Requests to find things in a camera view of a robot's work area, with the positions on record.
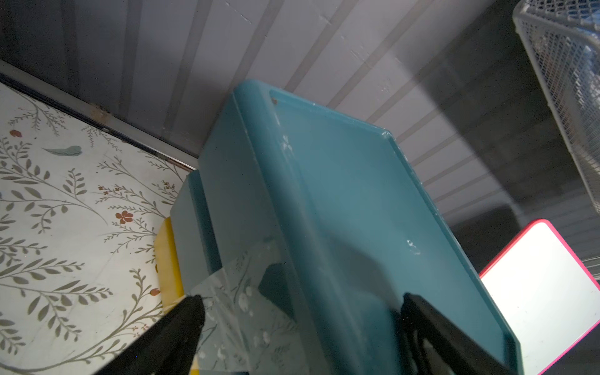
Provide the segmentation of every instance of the white screen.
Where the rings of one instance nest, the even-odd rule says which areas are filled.
[[[525,375],[537,375],[598,323],[600,290],[550,222],[524,232],[481,280],[521,343]]]

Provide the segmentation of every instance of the white wire mesh basket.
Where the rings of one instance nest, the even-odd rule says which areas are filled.
[[[600,0],[521,0],[513,20],[600,213]]]

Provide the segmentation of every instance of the orange flower print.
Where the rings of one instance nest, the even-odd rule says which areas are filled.
[[[128,222],[128,223],[130,223],[130,222],[132,222],[132,221],[133,221],[133,219],[132,219],[132,217],[133,217],[133,214],[130,214],[130,213],[129,213],[129,212],[127,212],[127,211],[123,211],[123,212],[122,212],[122,213],[120,213],[120,214],[116,214],[116,215],[115,215],[115,217],[116,217],[117,219],[121,219],[121,224],[125,224],[125,222]]]

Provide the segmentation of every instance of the white scuff mark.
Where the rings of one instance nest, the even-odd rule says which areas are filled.
[[[252,25],[252,21],[249,20],[245,15],[243,15],[242,13],[240,13],[236,8],[234,8],[229,1],[226,1],[225,4],[227,4],[228,7],[230,7],[235,13],[237,13],[240,17],[242,17],[246,22],[248,22],[249,24]]]
[[[411,240],[407,239],[406,243],[408,244],[411,253],[413,253],[414,255],[419,255],[421,253],[421,251],[415,246],[415,244]]]
[[[389,78],[383,81],[381,91],[385,92],[387,94],[392,93],[392,82],[390,81]]]
[[[362,62],[365,62],[365,59],[363,59],[358,52],[354,51],[353,49],[350,49],[350,53],[352,54],[352,56],[356,57],[357,59],[359,59]]]
[[[320,14],[319,19],[321,21],[325,21],[327,24],[331,25],[331,21],[329,21],[329,19],[327,17],[325,17],[324,15]]]
[[[248,296],[246,295],[246,293],[239,294],[238,305],[243,312],[248,311]]]
[[[275,120],[277,121],[277,126],[281,127],[281,122],[279,121],[279,116],[275,115]]]
[[[218,357],[220,360],[224,361],[224,360],[225,360],[225,358],[227,358],[227,356],[225,355],[225,353],[223,353],[223,352],[221,351],[221,349],[225,350],[225,347],[224,347],[223,345],[221,345],[221,347],[220,347],[220,348],[219,348],[219,350],[217,351],[217,357]]]
[[[290,152],[293,152],[292,145],[290,145],[290,140],[287,138],[287,136],[283,136],[283,142],[281,143],[281,149],[283,151],[289,150]]]

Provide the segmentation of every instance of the teal plastic container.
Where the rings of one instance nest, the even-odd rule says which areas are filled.
[[[181,283],[190,292],[222,267],[200,173],[185,179],[171,208],[171,225],[178,254]]]
[[[390,312],[406,292],[522,373],[518,341],[390,132],[251,80],[199,165],[222,264],[277,244],[314,373],[412,374]]]

